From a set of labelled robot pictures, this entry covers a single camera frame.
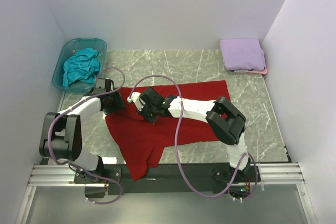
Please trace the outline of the red t-shirt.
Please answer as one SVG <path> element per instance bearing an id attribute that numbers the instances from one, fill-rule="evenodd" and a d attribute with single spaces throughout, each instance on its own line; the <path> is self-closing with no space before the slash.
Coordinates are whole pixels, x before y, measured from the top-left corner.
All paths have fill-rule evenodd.
<path id="1" fill-rule="evenodd" d="M 216 100 L 230 95 L 225 80 L 179 84 L 182 97 L 192 100 Z M 160 95 L 178 95 L 174 85 L 153 87 Z M 127 104 L 132 88 L 121 88 L 125 107 L 105 117 L 108 130 L 115 140 L 130 171 L 133 181 L 146 175 L 148 168 L 155 168 L 165 147 L 174 146 L 177 118 L 161 118 L 153 124 L 137 114 L 134 104 Z M 183 119 L 178 134 L 178 144 L 217 141 L 215 134 L 204 122 Z"/>

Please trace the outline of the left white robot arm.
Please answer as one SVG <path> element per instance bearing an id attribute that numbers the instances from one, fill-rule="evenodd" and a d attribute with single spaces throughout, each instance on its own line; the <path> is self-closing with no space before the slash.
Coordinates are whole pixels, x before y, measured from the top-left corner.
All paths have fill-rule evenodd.
<path id="1" fill-rule="evenodd" d="M 84 149 L 82 125 L 98 112 L 109 115 L 123 109 L 124 103 L 120 92 L 115 89 L 114 82 L 99 78 L 96 86 L 86 93 L 75 107 L 68 113 L 63 110 L 45 115 L 39 153 L 42 157 L 52 158 L 49 153 L 49 148 L 52 148 L 59 162 L 70 162 L 76 167 L 81 167 L 86 170 L 86 176 L 91 182 L 99 183 L 106 174 L 102 157 Z"/>

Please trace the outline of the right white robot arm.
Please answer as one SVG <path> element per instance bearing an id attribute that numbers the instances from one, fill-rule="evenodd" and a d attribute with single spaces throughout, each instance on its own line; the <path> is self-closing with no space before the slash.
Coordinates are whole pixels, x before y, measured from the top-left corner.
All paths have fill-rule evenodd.
<path id="1" fill-rule="evenodd" d="M 230 175 L 241 182 L 249 175 L 250 158 L 245 144 L 246 117 L 225 97 L 217 100 L 191 100 L 176 95 L 161 96 L 153 88 L 132 92 L 127 98 L 146 121 L 155 123 L 158 117 L 183 118 L 208 124 L 217 139 L 226 145 Z"/>

